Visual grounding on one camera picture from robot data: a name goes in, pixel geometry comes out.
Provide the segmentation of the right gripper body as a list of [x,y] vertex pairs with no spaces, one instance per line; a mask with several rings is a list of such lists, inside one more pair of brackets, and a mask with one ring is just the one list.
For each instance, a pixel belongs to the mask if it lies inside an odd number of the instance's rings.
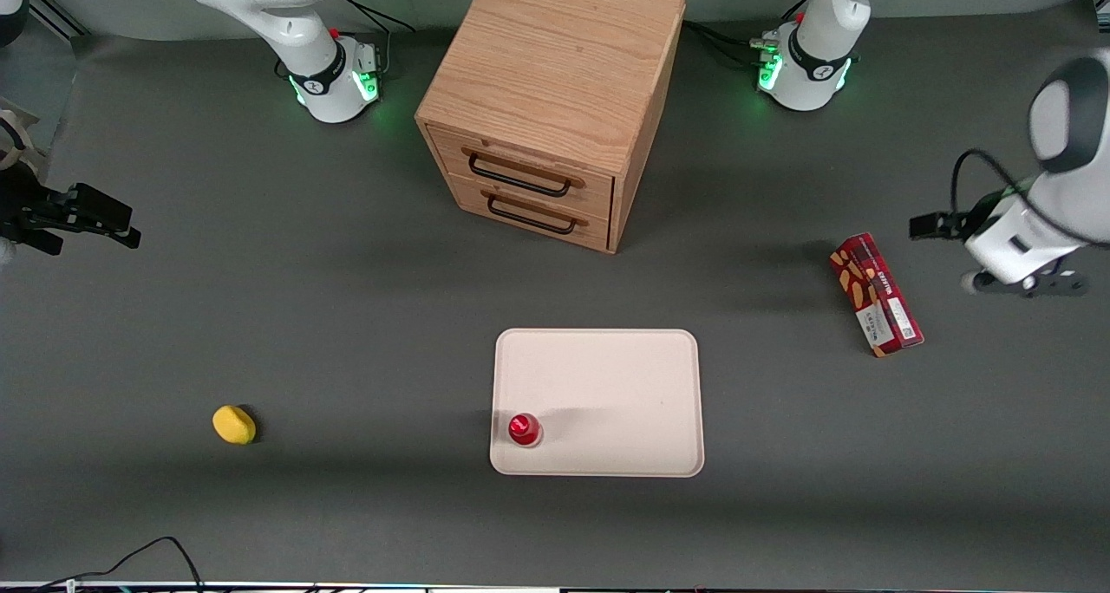
[[3,149],[1,149],[1,185],[3,187],[3,222],[36,214],[52,215],[52,221],[64,223],[70,215],[56,215],[56,191],[44,185],[43,171],[47,154],[36,145],[30,135],[31,125],[39,119],[16,102],[1,100],[3,118]]

